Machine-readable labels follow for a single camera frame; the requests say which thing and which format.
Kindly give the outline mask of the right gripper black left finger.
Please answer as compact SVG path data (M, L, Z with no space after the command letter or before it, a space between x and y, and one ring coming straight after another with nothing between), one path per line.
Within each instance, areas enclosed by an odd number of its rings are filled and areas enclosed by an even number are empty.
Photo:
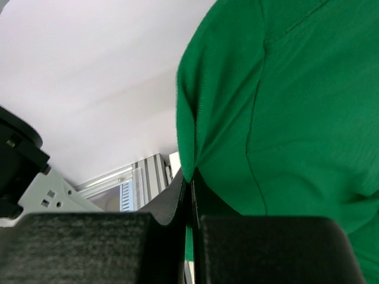
M184 283L184 191L171 184L136 212L105 213L52 170L32 181L1 231L2 283Z

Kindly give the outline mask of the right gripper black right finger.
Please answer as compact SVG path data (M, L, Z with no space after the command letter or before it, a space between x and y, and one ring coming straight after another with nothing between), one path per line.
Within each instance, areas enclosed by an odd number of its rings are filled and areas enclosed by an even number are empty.
M190 188L197 283L364 283L334 221L240 215L199 172Z

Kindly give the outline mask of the green t shirt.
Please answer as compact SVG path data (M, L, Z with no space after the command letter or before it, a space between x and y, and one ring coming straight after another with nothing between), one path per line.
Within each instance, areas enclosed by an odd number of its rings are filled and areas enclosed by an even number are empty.
M184 177L243 215L328 217L378 282L378 2L217 1L177 73Z

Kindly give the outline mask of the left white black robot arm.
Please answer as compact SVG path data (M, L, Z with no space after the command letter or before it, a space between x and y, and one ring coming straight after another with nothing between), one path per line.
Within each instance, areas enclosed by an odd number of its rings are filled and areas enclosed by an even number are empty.
M1 227L28 214L98 212L49 164L38 132L1 108Z

